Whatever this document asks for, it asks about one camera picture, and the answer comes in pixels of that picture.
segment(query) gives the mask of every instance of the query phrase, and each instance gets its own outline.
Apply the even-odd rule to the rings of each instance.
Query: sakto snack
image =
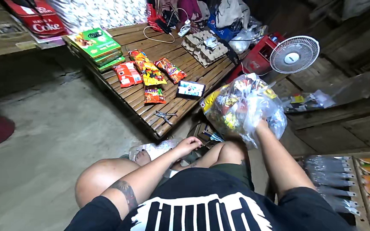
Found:
[[[166,58],[161,58],[159,61],[156,61],[155,66],[165,70],[174,84],[177,84],[180,80],[186,77],[185,72],[181,71]]]
[[[145,86],[145,101],[144,103],[166,103],[162,95],[162,89],[158,86]]]
[[[141,50],[131,50],[129,52],[131,60],[142,73],[145,86],[167,84],[159,69],[151,62],[146,54]]]
[[[142,82],[141,75],[139,75],[139,73],[136,71],[134,63],[134,61],[130,61],[112,67],[112,69],[118,75],[118,79],[121,82],[121,87],[129,87]]]

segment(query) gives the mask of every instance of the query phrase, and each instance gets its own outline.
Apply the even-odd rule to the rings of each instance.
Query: electric fan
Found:
[[[270,66],[290,74],[306,69],[319,55],[319,43],[309,36],[295,36],[278,44],[270,55]]]

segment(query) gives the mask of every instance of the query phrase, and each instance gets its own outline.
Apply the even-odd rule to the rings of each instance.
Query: pliers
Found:
[[[167,122],[167,124],[169,124],[171,126],[173,125],[173,123],[169,122],[169,120],[167,119],[167,116],[178,116],[175,113],[164,113],[164,112],[160,112],[160,111],[156,111],[154,113],[154,115],[163,118],[165,120],[165,122]]]

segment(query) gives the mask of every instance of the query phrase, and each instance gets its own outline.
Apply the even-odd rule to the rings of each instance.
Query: person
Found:
[[[201,147],[195,137],[151,161],[145,152],[135,163],[100,160],[79,177],[81,207],[71,230],[340,230],[351,227],[315,191],[298,163],[261,120],[256,128],[278,205],[253,192],[246,174],[247,150],[238,142],[215,145],[158,186],[178,159]]]

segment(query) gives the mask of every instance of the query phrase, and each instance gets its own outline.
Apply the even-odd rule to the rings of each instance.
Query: person's knee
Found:
[[[75,184],[76,203],[84,207],[115,181],[137,168],[139,165],[127,159],[98,160],[78,177]]]
[[[223,142],[223,147],[219,153],[219,159],[227,160],[231,163],[239,164],[241,160],[246,159],[248,150],[245,144],[238,141]]]

